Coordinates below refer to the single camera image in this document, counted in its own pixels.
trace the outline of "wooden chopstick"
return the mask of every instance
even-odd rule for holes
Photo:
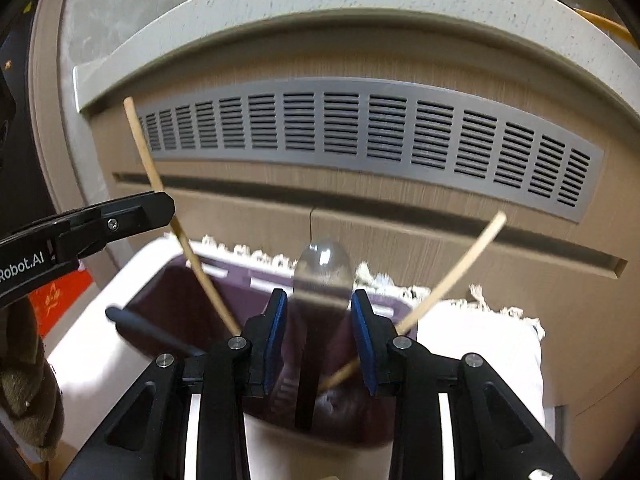
[[[142,126],[140,125],[138,115],[136,114],[136,105],[133,103],[133,98],[127,97],[126,99],[124,99],[124,110],[127,114],[129,127],[131,128],[133,139],[136,141],[138,153],[140,154],[142,165],[145,167],[146,176],[151,183],[151,187],[154,191],[164,191],[164,186],[162,185],[160,174],[158,173],[158,170],[156,170],[156,165],[154,164],[154,160],[151,157],[149,148],[146,145],[145,135],[142,132]],[[220,316],[220,319],[225,324],[229,332],[231,332],[231,335],[240,335],[241,328],[238,325],[238,322],[234,319],[233,314],[231,314],[230,310],[226,307],[225,302],[222,300],[222,298],[220,298],[220,295],[211,283],[211,280],[209,279],[207,274],[204,272],[204,270],[202,270],[200,259],[193,252],[193,249],[191,249],[189,238],[185,234],[184,229],[182,228],[182,225],[180,224],[177,216],[174,216],[172,218],[170,226],[175,234],[175,237],[178,238],[178,242],[182,247],[184,256],[186,256],[187,260],[191,263],[191,269],[193,269],[193,273],[196,275],[198,282],[209,298],[209,301],[213,305],[213,308]]]
[[[471,245],[469,250],[463,254],[458,262],[452,267],[447,275],[438,283],[420,304],[414,310],[396,325],[396,332],[404,335],[411,330],[420,321],[424,315],[430,311],[433,306],[438,303],[444,295],[451,290],[462,276],[469,270],[471,265],[479,258],[480,254],[487,246],[494,241],[494,238],[504,227],[507,221],[506,215],[502,211],[498,211],[494,218],[484,228],[478,239]],[[345,364],[331,377],[325,379],[319,387],[318,393],[325,392],[331,388],[335,388],[338,384],[351,377],[360,368],[359,359]]]

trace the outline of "speckled white surface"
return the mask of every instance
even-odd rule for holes
[[[640,118],[640,67],[604,33],[555,0],[188,0],[99,63],[78,66],[76,104],[82,110],[165,56],[249,27],[303,13],[376,10],[423,13],[426,21],[445,18],[537,46],[590,76]]]

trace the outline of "metal screw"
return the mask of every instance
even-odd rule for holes
[[[529,480],[551,480],[554,476],[543,469],[536,469],[529,473]]]
[[[411,340],[408,337],[399,335],[398,337],[394,338],[394,346],[401,350],[406,350],[407,348],[411,347]]]
[[[246,346],[246,339],[241,335],[237,335],[235,337],[232,337],[227,345],[232,350],[241,350]]]
[[[472,368],[479,368],[484,364],[484,361],[478,354],[469,354],[465,357],[465,363]]]
[[[174,356],[171,354],[160,354],[156,357],[156,364],[161,368],[168,368],[174,364]]]

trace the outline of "purple container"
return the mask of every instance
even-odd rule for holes
[[[211,277],[226,306],[244,326],[246,320],[264,311],[270,292],[252,286],[252,278],[273,283],[287,290],[293,279],[262,270],[250,269],[224,260],[201,257],[202,263],[226,271],[226,276]],[[386,311],[387,317],[398,322],[411,311],[395,298],[370,294],[371,303]],[[207,350],[213,343],[230,337],[218,314],[211,306],[193,271],[183,256],[169,261],[132,298],[125,308],[131,309],[151,323],[188,344]],[[175,348],[167,348],[154,339],[116,326],[120,335],[149,357],[172,352],[186,357]],[[267,399],[245,399],[244,410],[276,426],[294,430],[293,419],[297,395],[298,370],[305,328],[289,313],[282,345],[285,365],[278,377],[274,393]],[[415,338],[416,329],[409,336]],[[350,316],[338,327],[327,348],[322,377],[327,377],[356,357]],[[322,394],[316,401],[314,422],[310,434],[331,442],[349,446],[377,447],[393,439],[395,399],[373,399],[362,381],[362,375]]]

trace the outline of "blue gripper pad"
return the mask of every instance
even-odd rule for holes
[[[378,377],[376,373],[376,355],[373,342],[369,333],[369,325],[374,322],[374,316],[369,303],[369,298],[364,290],[357,290],[351,295],[351,324],[353,336],[356,339],[356,348],[360,357],[360,369],[367,390],[373,396],[378,390]]]
[[[273,322],[271,323],[271,331],[267,339],[267,345],[264,351],[264,392],[271,393],[275,384],[278,373],[280,373],[282,339],[284,337],[284,329],[287,325],[287,293],[281,289],[274,290],[279,292],[279,297],[271,301],[277,301],[277,307],[273,314]]]

